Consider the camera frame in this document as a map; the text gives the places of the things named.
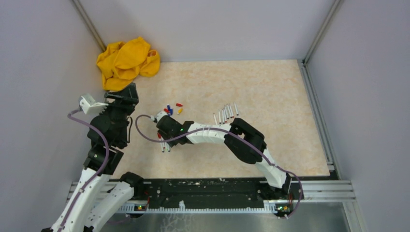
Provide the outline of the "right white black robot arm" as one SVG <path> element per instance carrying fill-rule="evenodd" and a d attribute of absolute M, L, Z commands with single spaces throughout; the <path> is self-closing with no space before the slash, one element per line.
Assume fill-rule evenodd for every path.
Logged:
<path fill-rule="evenodd" d="M 271 156 L 264 135 L 241 118 L 229 124 L 207 125 L 194 121 L 179 123 L 168 115 L 154 119 L 159 134 L 170 146 L 217 144 L 225 145 L 242 162 L 255 165 L 272 187 L 273 195 L 285 199 L 292 191 L 292 178 L 278 167 Z"/>

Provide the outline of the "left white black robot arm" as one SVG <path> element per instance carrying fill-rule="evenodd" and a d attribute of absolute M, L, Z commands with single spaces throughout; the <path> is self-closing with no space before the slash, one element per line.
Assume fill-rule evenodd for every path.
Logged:
<path fill-rule="evenodd" d="M 97 195 L 115 172 L 130 142 L 133 120 L 131 114 L 139 103 L 135 83 L 120 91 L 108 91 L 105 102 L 91 95 L 80 97 L 77 109 L 68 113 L 68 119 L 89 128 L 91 141 L 77 187 L 57 221 L 45 232 L 98 232 L 109 218 L 127 200 L 144 196 L 143 178 L 127 172 L 112 192 L 93 208 Z"/>

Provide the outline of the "red cap marker pen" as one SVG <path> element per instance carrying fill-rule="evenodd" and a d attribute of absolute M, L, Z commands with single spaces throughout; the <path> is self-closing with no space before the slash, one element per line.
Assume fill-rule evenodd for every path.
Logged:
<path fill-rule="evenodd" d="M 228 104 L 228 109 L 229 109 L 230 118 L 234 118 L 234 113 L 232 110 L 232 106 L 230 104 Z"/>

